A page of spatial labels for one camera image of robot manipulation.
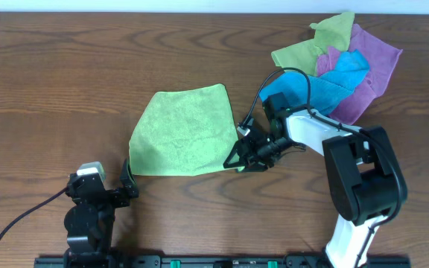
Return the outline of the light green microfiber cloth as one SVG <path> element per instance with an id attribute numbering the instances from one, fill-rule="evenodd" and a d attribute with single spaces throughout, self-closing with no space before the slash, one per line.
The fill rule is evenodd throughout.
<path id="1" fill-rule="evenodd" d="M 142 176 L 198 176 L 222 171 L 237 140 L 223 84 L 157 92 L 131 135 L 130 168 Z"/>

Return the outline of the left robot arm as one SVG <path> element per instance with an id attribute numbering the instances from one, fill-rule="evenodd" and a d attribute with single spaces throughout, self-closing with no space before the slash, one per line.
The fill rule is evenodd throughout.
<path id="1" fill-rule="evenodd" d="M 64 267 L 118 267 L 120 254 L 111 247 L 115 210 L 128 207 L 139 196 L 136 180 L 125 160 L 121 187 L 107 190 L 106 174 L 100 162 L 81 165 L 69 176 L 66 195 L 75 204 L 64 218 L 69 249 Z"/>

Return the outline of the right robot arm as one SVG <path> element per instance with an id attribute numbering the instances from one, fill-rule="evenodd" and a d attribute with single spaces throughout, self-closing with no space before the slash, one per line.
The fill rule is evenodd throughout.
<path id="1" fill-rule="evenodd" d="M 408 258 L 369 257 L 380 226 L 390 222 L 407 199 L 404 177 L 382 127 L 346 126 L 307 105 L 292 107 L 282 93 L 262 103 L 270 131 L 253 118 L 239 126 L 242 138 L 223 163 L 240 172 L 263 172 L 291 147 L 306 147 L 325 162 L 328 186 L 339 214 L 334 234 L 319 255 L 288 257 L 285 267 L 409 267 Z"/>

